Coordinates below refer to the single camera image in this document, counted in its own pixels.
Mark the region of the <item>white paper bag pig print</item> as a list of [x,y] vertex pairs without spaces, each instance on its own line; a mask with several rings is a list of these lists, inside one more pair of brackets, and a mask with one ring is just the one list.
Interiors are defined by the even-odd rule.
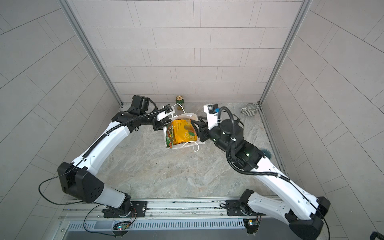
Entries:
[[198,130],[193,127],[192,121],[198,121],[198,116],[186,113],[182,105],[176,103],[173,106],[171,122],[163,127],[164,139],[167,149],[181,149],[193,147],[194,152],[200,149],[204,143],[198,137]]

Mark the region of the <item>green red snack bag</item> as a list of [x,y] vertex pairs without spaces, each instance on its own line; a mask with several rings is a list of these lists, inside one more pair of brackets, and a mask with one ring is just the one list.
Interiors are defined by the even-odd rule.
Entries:
[[169,123],[166,126],[166,143],[167,148],[172,148],[174,145],[174,130],[172,123]]

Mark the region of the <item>large yellow snack bag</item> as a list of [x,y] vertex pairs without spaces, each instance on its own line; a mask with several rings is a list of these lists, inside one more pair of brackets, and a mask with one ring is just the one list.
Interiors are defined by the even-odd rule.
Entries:
[[179,119],[172,121],[174,130],[174,145],[198,140],[196,131],[190,119]]

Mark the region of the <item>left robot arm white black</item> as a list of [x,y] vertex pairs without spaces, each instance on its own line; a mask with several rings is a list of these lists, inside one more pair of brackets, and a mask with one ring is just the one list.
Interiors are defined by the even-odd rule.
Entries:
[[134,95],[129,109],[118,112],[107,129],[84,153],[71,163],[62,163],[58,167],[62,191],[85,203],[116,209],[128,202],[130,197],[127,194],[106,186],[96,175],[118,144],[132,132],[138,131],[140,126],[152,126],[154,131],[159,131],[170,121],[173,107],[155,107],[149,112],[149,105],[153,103],[148,97]]

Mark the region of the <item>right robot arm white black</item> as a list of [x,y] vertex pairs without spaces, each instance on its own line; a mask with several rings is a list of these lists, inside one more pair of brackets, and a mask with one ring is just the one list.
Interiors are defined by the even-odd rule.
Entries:
[[264,152],[246,141],[243,122],[229,108],[208,104],[204,106],[204,112],[206,117],[192,122],[200,140],[213,141],[225,152],[233,170],[258,179],[280,197],[277,201],[245,190],[239,199],[238,209],[242,214],[269,216],[287,224],[302,240],[317,239],[327,226],[325,216],[330,201],[303,190],[276,168]]

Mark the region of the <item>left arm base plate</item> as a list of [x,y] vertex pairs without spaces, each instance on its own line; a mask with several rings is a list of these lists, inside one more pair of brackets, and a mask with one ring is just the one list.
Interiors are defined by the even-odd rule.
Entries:
[[143,218],[147,210],[147,201],[127,200],[119,208],[107,206],[102,210],[104,218]]

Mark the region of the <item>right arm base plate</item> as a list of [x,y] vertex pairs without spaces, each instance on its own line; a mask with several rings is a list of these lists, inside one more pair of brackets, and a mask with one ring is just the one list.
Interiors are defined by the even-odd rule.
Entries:
[[224,205],[228,216],[246,216],[246,214],[240,208],[239,200],[226,200]]

